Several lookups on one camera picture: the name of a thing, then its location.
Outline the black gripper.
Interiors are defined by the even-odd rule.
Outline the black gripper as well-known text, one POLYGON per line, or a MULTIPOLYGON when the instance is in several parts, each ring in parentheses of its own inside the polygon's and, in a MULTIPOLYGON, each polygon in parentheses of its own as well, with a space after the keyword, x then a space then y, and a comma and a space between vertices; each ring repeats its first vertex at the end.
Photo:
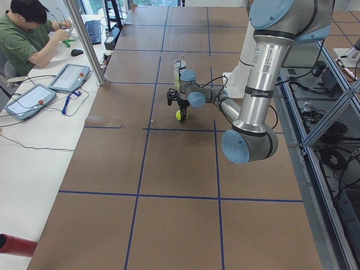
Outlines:
POLYGON ((177 97, 177 104, 180 109, 180 121, 185 122, 187 119, 187 108, 189 107, 189 102, 187 100, 183 100, 180 97, 177 97))

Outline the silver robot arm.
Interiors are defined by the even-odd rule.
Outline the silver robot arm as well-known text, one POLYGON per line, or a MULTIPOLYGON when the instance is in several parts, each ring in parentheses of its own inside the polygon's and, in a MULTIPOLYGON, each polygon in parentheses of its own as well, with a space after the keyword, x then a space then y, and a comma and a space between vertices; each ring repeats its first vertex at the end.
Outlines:
POLYGON ((242 104, 223 88, 199 86, 192 70, 181 74, 179 89, 174 96, 167 95, 168 103, 177 100, 181 113, 189 106, 216 106, 232 124, 221 140, 230 162, 243 164, 271 157, 278 139, 265 118, 281 63, 292 45, 322 41, 329 35, 333 8, 333 1, 254 1, 249 20, 255 48, 242 104))

